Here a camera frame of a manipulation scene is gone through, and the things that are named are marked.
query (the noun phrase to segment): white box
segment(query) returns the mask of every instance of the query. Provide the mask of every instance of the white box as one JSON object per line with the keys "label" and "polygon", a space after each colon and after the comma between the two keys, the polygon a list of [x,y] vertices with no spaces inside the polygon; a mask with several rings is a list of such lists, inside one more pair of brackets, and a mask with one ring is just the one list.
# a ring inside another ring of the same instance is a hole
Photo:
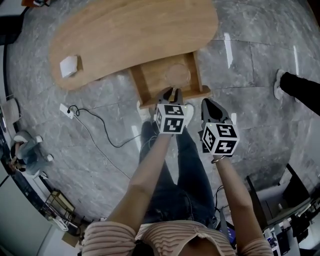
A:
{"label": "white box", "polygon": [[182,134],[185,127],[187,107],[184,105],[158,104],[156,124],[161,134]]}
{"label": "white box", "polygon": [[62,78],[68,78],[78,71],[78,57],[68,56],[60,62],[60,71]]}
{"label": "white box", "polygon": [[218,156],[232,156],[239,140],[239,131],[233,124],[208,122],[202,135],[210,153]]}

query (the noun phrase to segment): wrist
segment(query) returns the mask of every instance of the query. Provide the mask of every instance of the wrist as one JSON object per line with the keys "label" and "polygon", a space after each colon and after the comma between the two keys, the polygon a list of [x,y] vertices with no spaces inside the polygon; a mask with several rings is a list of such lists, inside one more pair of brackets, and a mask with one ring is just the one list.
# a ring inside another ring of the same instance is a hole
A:
{"label": "wrist", "polygon": [[172,134],[160,133],[158,135],[159,139],[170,140],[172,138]]}
{"label": "wrist", "polygon": [[223,155],[214,155],[213,156],[213,159],[214,160],[218,160],[218,159],[220,159],[220,158],[222,158],[223,157]]}

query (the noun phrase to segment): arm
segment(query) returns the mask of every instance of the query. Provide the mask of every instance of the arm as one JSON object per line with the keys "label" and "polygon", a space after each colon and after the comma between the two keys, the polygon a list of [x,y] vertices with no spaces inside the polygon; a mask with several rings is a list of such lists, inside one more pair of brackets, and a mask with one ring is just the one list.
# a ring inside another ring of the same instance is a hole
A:
{"label": "arm", "polygon": [[126,194],[107,221],[125,224],[136,233],[139,231],[164,165],[171,137],[171,134],[158,136],[133,174]]}
{"label": "arm", "polygon": [[263,233],[254,213],[249,192],[232,166],[225,157],[216,163],[221,177],[226,199],[235,228],[238,251],[255,239],[263,239]]}
{"label": "arm", "polygon": [[19,150],[19,148],[20,148],[20,143],[19,142],[17,142],[14,146],[15,146],[15,155],[17,155],[17,152],[18,152],[18,150]]}

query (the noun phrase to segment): pink striped sleeve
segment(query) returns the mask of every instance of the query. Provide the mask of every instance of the pink striped sleeve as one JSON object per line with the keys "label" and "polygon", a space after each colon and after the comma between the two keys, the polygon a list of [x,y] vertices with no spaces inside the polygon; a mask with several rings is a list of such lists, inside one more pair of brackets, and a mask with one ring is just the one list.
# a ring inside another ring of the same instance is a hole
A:
{"label": "pink striped sleeve", "polygon": [[253,240],[239,254],[243,256],[274,256],[269,242],[263,238]]}
{"label": "pink striped sleeve", "polygon": [[127,256],[135,248],[135,231],[129,226],[100,221],[90,224],[84,235],[83,256]]}

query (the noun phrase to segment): white sneaker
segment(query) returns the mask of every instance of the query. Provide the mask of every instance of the white sneaker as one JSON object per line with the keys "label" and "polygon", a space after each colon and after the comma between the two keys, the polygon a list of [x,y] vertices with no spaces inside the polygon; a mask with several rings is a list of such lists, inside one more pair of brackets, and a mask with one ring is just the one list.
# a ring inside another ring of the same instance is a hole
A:
{"label": "white sneaker", "polygon": [[185,117],[185,127],[188,127],[190,121],[192,120],[192,117],[194,116],[195,108],[191,104],[187,104],[184,107],[187,108]]}
{"label": "white sneaker", "polygon": [[285,74],[286,72],[282,69],[278,69],[277,72],[276,72],[276,78],[275,78],[275,82],[274,82],[274,85],[273,85],[273,94],[274,94],[274,97],[277,99],[277,100],[281,100],[283,95],[284,95],[284,91],[280,88],[280,80],[281,80],[281,77]]}
{"label": "white sneaker", "polygon": [[54,157],[53,157],[52,154],[48,154],[45,158],[46,158],[46,160],[47,160],[48,162],[51,162],[51,161],[54,160]]}
{"label": "white sneaker", "polygon": [[48,179],[48,175],[44,171],[40,175],[44,180]]}
{"label": "white sneaker", "polygon": [[35,136],[34,139],[35,139],[35,141],[36,141],[37,143],[40,143],[40,142],[43,142],[43,141],[44,141],[40,135]]}
{"label": "white sneaker", "polygon": [[139,113],[139,116],[141,118],[141,121],[144,123],[145,121],[150,121],[151,115],[149,112],[149,108],[140,109],[140,101],[136,103],[136,110]]}

